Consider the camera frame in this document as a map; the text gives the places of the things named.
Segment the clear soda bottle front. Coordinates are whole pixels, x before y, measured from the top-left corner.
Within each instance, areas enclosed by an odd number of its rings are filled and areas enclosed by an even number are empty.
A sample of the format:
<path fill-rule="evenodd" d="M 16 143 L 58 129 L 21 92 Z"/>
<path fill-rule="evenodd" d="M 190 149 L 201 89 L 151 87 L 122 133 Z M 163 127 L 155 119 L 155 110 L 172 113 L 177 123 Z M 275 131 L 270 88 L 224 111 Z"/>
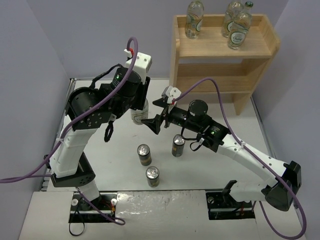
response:
<path fill-rule="evenodd" d="M 145 120 L 148 118 L 149 116 L 149 102 L 146 99 L 144 102 L 144 106 L 142 108 L 142 110 L 130 110 L 130 116 L 131 116 L 131 120 L 133 121 L 134 124 L 136 125 L 142 125 L 142 120 Z"/>

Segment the clear soda bottle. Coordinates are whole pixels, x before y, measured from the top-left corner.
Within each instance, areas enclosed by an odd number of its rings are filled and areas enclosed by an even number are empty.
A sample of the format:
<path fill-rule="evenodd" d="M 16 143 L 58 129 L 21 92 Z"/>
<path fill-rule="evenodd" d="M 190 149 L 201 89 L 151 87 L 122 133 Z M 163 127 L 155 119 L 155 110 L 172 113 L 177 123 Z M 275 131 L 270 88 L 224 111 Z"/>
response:
<path fill-rule="evenodd" d="M 131 116 L 131 120 L 133 121 L 134 124 L 136 125 L 142 125 L 142 120 L 145 120 L 148 118 L 149 116 L 149 102 L 146 99 L 144 102 L 144 106 L 142 108 L 142 110 L 130 110 L 130 116 Z"/>
<path fill-rule="evenodd" d="M 241 0 L 233 0 L 228 4 L 221 27 L 221 35 L 223 37 L 227 38 L 229 36 L 233 20 L 242 11 L 243 7 Z"/>
<path fill-rule="evenodd" d="M 227 45 L 230 49 L 239 49 L 245 42 L 252 25 L 253 17 L 251 10 L 253 6 L 254 3 L 252 1 L 246 1 L 243 9 L 233 19 L 227 41 Z"/>
<path fill-rule="evenodd" d="M 201 0 L 193 0 L 187 8 L 185 20 L 185 35 L 189 39 L 196 39 L 201 31 L 204 18 L 204 4 Z"/>

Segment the clear soda bottle back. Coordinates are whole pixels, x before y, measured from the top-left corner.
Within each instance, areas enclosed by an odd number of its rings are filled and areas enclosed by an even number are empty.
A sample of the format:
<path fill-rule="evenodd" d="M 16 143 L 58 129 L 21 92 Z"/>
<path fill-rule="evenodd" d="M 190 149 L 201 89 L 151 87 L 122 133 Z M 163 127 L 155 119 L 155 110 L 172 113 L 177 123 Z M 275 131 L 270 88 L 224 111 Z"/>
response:
<path fill-rule="evenodd" d="M 228 4 L 221 27 L 221 35 L 223 37 L 227 38 L 229 36 L 233 20 L 242 11 L 243 7 L 241 0 L 233 0 Z"/>

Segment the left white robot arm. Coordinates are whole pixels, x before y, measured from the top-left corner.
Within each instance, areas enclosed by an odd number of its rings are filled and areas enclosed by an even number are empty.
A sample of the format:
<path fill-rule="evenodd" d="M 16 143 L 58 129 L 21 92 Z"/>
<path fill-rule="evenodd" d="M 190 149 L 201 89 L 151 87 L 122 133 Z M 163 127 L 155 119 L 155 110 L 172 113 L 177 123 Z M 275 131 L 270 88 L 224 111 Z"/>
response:
<path fill-rule="evenodd" d="M 109 74 L 103 72 L 92 79 L 90 86 L 74 90 L 66 105 L 68 121 L 75 120 L 107 97 L 123 80 L 127 68 L 121 64 L 111 67 L 116 70 L 111 83 L 103 83 L 96 88 L 96 82 Z M 128 80 L 104 105 L 80 119 L 59 140 L 59 147 L 50 157 L 51 180 L 56 188 L 75 187 L 92 203 L 96 204 L 101 195 L 95 183 L 95 173 L 84 153 L 91 136 L 107 123 L 104 141 L 108 142 L 113 133 L 113 123 L 127 110 L 142 110 L 146 103 L 150 77 L 148 67 L 135 66 Z"/>

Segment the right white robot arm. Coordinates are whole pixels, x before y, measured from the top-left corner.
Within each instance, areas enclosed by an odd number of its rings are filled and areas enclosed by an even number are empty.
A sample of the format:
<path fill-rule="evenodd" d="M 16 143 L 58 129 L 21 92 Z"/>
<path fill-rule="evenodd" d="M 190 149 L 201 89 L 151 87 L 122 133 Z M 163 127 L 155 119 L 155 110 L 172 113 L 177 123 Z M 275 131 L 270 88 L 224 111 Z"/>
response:
<path fill-rule="evenodd" d="M 155 134 L 161 125 L 170 124 L 196 133 L 192 141 L 215 153 L 226 156 L 241 164 L 261 178 L 258 183 L 245 183 L 231 180 L 223 189 L 226 202 L 266 201 L 277 210 L 287 212 L 302 185 L 301 166 L 295 161 L 289 163 L 268 156 L 242 140 L 236 140 L 229 128 L 213 120 L 208 114 L 208 105 L 203 100 L 193 100 L 187 110 L 169 108 L 163 99 L 154 105 L 163 109 L 154 118 L 142 123 Z"/>

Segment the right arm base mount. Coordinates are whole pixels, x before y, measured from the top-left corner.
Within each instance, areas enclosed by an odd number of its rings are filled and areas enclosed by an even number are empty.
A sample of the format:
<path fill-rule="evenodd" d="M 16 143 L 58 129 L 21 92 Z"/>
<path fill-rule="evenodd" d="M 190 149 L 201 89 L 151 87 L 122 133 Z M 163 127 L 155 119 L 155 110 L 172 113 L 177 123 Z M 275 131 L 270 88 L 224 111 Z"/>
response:
<path fill-rule="evenodd" d="M 210 221 L 255 219 L 251 201 L 226 201 L 221 190 L 206 191 L 208 219 Z"/>

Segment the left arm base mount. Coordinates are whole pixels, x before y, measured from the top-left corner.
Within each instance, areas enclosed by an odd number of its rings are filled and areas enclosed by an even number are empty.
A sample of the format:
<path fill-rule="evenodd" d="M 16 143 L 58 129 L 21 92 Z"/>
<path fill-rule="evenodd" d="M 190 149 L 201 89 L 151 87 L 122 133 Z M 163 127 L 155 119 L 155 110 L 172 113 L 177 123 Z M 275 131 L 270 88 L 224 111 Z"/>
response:
<path fill-rule="evenodd" d="M 94 204 L 103 214 L 115 217 L 117 194 L 101 192 L 100 198 Z M 69 223 L 110 223 L 111 221 L 93 209 L 78 192 L 74 192 L 70 205 Z"/>

